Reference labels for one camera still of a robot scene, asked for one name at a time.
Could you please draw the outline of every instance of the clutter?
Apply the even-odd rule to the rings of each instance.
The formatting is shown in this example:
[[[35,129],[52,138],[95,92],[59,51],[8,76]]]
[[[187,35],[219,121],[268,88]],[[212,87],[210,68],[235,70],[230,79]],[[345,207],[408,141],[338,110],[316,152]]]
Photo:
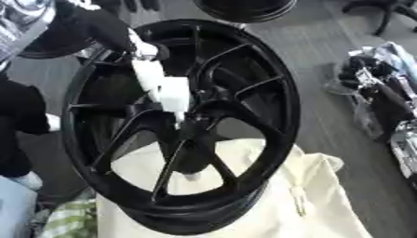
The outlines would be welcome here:
[[[387,42],[349,52],[325,88],[349,98],[354,119],[372,138],[387,142],[404,177],[417,186],[417,62]]]
[[[76,200],[60,205],[47,220],[38,238],[97,237],[96,201]]]

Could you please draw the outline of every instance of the rim lip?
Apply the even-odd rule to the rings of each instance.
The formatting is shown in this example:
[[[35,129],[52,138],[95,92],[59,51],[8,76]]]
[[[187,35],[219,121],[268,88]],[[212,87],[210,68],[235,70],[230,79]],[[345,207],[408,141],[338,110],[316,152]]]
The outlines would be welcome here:
[[[259,178],[256,181],[252,181],[250,186],[246,185],[244,186],[244,188],[242,187],[239,188],[239,191],[235,192],[235,196],[238,196],[238,195],[245,196],[251,192],[254,192],[255,190],[259,189],[266,180],[268,180],[272,175],[274,175],[274,173],[278,170],[281,164],[285,161],[285,158],[289,154],[289,151],[291,150],[292,145],[295,142],[295,139],[297,137],[298,130],[300,127],[300,117],[301,117],[300,98],[299,98],[299,94],[298,94],[295,82],[288,68],[285,66],[285,64],[279,58],[279,56],[269,46],[267,46],[257,37],[252,36],[248,33],[242,32],[238,30],[237,28],[220,24],[217,22],[208,21],[208,20],[167,20],[167,21],[160,21],[158,23],[147,24],[147,25],[141,26],[140,28],[137,28],[136,30],[143,31],[144,29],[153,27],[156,24],[164,24],[164,23],[165,24],[178,24],[178,26],[192,25],[192,24],[206,24],[206,25],[211,25],[213,27],[219,28],[218,30],[219,32],[225,31],[228,34],[235,35],[236,38],[243,37],[245,39],[248,39],[250,42],[254,43],[256,47],[261,49],[262,53],[266,55],[267,59],[271,60],[272,62],[279,63],[279,68],[277,69],[287,76],[285,79],[287,95],[290,94],[292,95],[292,97],[291,97],[290,102],[286,101],[287,103],[286,107],[290,108],[290,111],[292,113],[290,115],[286,115],[288,118],[286,120],[288,124],[288,129],[286,131],[286,137],[284,137],[281,140],[282,141],[281,150],[279,151],[279,154],[276,156],[276,158],[280,158],[282,162],[276,163],[274,166],[269,166],[268,168],[264,168],[263,173],[260,174],[260,177],[262,178]],[[126,199],[126,195],[111,193],[111,188],[110,188],[111,186],[105,184],[103,182],[104,179],[102,177],[92,176],[87,166],[84,165],[80,159],[76,159],[76,158],[83,158],[85,156],[82,153],[81,149],[79,148],[79,141],[77,139],[77,136],[74,130],[74,115],[68,109],[69,109],[69,105],[71,105],[73,102],[78,100],[88,78],[95,71],[96,68],[92,66],[91,64],[96,58],[91,58],[82,68],[80,68],[78,73],[75,75],[74,80],[72,81],[69,88],[67,89],[67,93],[65,95],[64,104],[63,104],[64,106],[62,109],[61,128],[62,128],[62,135],[63,135],[62,138],[63,138],[64,147],[74,164],[75,170],[81,175],[81,177],[85,179],[88,184],[92,185],[92,187],[98,193],[102,194],[103,196],[115,202],[116,204],[122,205],[125,208],[138,209],[143,213],[148,213],[151,215],[154,215],[155,213],[156,214],[161,213],[161,211],[176,212],[177,215],[181,215],[183,213],[204,211],[205,209],[213,205],[218,206],[218,205],[231,204],[234,201],[233,196],[222,196],[222,199],[218,199],[215,202],[213,201],[208,202],[209,199],[207,198],[201,199],[201,196],[200,196],[199,201],[207,202],[205,206],[202,206],[201,204],[185,205],[181,207],[154,205],[152,208],[150,208],[148,204],[144,205],[141,203],[137,203],[138,200]],[[131,185],[131,186],[132,188],[136,190],[141,190],[141,188],[138,188],[134,185]],[[196,198],[200,194],[203,194],[203,193],[196,194],[195,196],[194,194],[185,195],[185,196]]]
[[[265,22],[268,20],[273,20],[282,17],[283,15],[290,12],[297,5],[298,0],[290,0],[284,6],[271,7],[270,9],[264,11],[258,9],[256,11],[253,11],[253,14],[250,14],[250,11],[246,11],[244,12],[245,14],[241,14],[240,16],[229,14],[230,10],[222,11],[219,9],[208,7],[205,4],[203,4],[202,0],[195,0],[194,2],[200,9],[202,9],[204,12],[206,12],[213,18],[240,23],[256,23]]]

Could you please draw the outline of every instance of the green plaid cloth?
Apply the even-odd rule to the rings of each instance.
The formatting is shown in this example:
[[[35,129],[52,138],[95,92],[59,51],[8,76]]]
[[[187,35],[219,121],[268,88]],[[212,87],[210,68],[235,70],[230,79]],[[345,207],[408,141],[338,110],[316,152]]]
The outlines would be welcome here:
[[[47,220],[38,238],[97,237],[96,200],[77,200],[60,205]]]

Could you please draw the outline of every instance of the chair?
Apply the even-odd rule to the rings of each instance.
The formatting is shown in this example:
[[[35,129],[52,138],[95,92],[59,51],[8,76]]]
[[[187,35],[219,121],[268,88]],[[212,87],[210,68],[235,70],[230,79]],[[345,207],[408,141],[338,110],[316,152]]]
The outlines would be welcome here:
[[[381,9],[383,11],[383,22],[374,33],[374,35],[379,36],[385,31],[394,12],[417,21],[417,12],[412,9],[415,1],[416,0],[356,0],[345,6],[343,8],[343,13],[347,13],[357,7],[377,7]]]

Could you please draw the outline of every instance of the wheel rim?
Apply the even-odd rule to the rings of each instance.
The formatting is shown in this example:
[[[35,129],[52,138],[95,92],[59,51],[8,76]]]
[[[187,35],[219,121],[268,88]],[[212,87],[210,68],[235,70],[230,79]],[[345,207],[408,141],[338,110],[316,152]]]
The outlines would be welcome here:
[[[172,234],[197,234],[219,229],[251,208],[262,193],[267,180],[284,162],[294,143],[299,128],[300,103],[292,77],[283,62],[268,46],[230,26],[203,20],[171,20],[142,26],[137,31],[145,41],[162,44],[170,49],[170,59],[163,61],[169,75],[187,74],[190,78],[194,106],[189,113],[189,127],[204,127],[203,134],[198,134],[199,138],[211,131],[209,126],[202,126],[201,118],[209,118],[209,124],[212,125],[213,122],[220,122],[223,117],[234,117],[263,133],[266,146],[262,154],[247,171],[236,177],[205,142],[195,138],[191,140],[196,142],[190,142],[189,139],[184,142],[185,138],[179,139],[177,134],[174,140],[158,137],[162,149],[169,144],[177,143],[179,146],[176,147],[181,147],[186,143],[193,143],[200,152],[210,158],[208,163],[219,172],[223,185],[211,191],[189,195],[174,196],[163,191],[168,185],[170,174],[175,170],[172,167],[173,164],[177,164],[173,162],[176,156],[172,155],[175,154],[172,152],[178,148],[167,149],[172,156],[166,158],[168,163],[163,170],[166,173],[162,173],[166,176],[158,179],[153,192],[124,181],[110,168],[110,158],[115,149],[140,130],[156,131],[158,134],[160,128],[164,131],[171,129],[172,127],[164,125],[172,126],[173,118],[170,114],[160,112],[152,104],[143,107],[143,101],[132,106],[132,103],[143,96],[139,91],[134,92],[133,97],[127,96],[129,99],[120,99],[122,95],[117,93],[117,99],[89,93],[88,89],[98,90],[99,86],[94,86],[97,82],[107,82],[107,79],[100,79],[100,75],[124,73],[130,75],[129,82],[133,82],[133,71],[119,55],[111,54],[105,62],[98,62],[98,59],[106,54],[105,50],[86,63],[67,91],[62,118],[66,150],[75,169],[92,188],[118,204],[141,224]],[[246,72],[242,63],[252,66],[247,66]],[[235,79],[227,82],[225,78]],[[122,84],[120,78],[117,80],[119,85]],[[245,82],[244,86],[238,86],[239,81]],[[128,95],[132,87],[126,86],[123,96]],[[111,90],[117,91],[114,88],[115,86],[111,87],[106,93]],[[223,93],[219,88],[227,88],[227,92]],[[201,91],[208,91],[211,96],[206,97],[205,93],[198,94]],[[261,102],[268,107],[273,106],[272,109],[264,107],[264,110],[260,110],[266,111],[266,114],[273,114],[271,117],[265,116],[268,118],[267,122],[241,102],[248,97],[258,97],[258,94],[262,94]],[[101,101],[100,105],[91,103],[91,98],[109,99],[113,105],[106,104],[105,100]],[[102,138],[107,137],[103,143],[107,145],[104,153],[99,153],[99,139],[86,138],[86,135],[93,134],[89,133],[92,132],[90,116],[95,113],[101,116],[110,114],[113,118],[128,117],[122,127],[124,129],[119,129],[115,136],[109,136],[112,133],[106,132],[105,129],[100,131]],[[174,222],[179,219],[183,221],[181,225]]]

